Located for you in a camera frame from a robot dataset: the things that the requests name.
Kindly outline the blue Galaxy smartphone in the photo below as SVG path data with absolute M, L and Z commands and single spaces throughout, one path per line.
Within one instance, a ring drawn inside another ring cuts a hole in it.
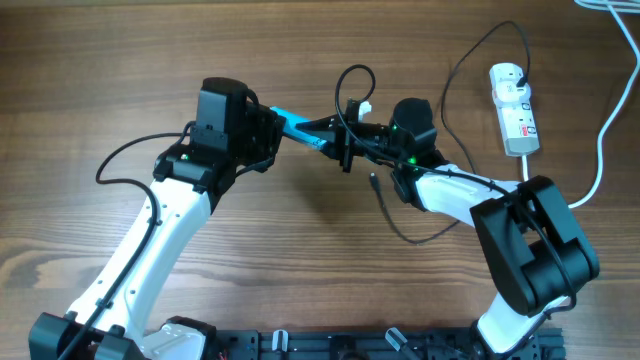
M 276 106 L 272 106 L 271 110 L 285 119 L 283 135 L 287 138 L 317 151 L 320 151 L 326 144 L 324 139 L 321 139 L 316 135 L 309 134 L 301 128 L 302 125 L 310 123 L 309 119 Z

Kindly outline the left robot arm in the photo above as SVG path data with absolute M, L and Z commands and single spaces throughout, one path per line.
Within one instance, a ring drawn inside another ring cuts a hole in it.
M 33 359 L 203 359 L 216 329 L 174 318 L 151 335 L 151 310 L 186 244 L 236 178 L 274 163 L 284 118 L 244 83 L 206 78 L 196 118 L 157 158 L 144 205 L 116 252 L 65 315 L 32 326 Z

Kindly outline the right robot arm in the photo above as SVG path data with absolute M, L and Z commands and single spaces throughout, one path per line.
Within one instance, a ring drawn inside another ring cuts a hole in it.
M 344 171 L 354 157 L 390 166 L 402 202 L 473 227 L 497 294 L 463 352 L 471 359 L 512 357 L 547 319 L 576 306 L 578 291 L 600 272 L 594 248 L 549 178 L 495 181 L 445 160 L 428 101 L 401 100 L 386 125 L 363 122 L 370 109 L 351 100 L 319 120 L 289 115 L 285 133 Z

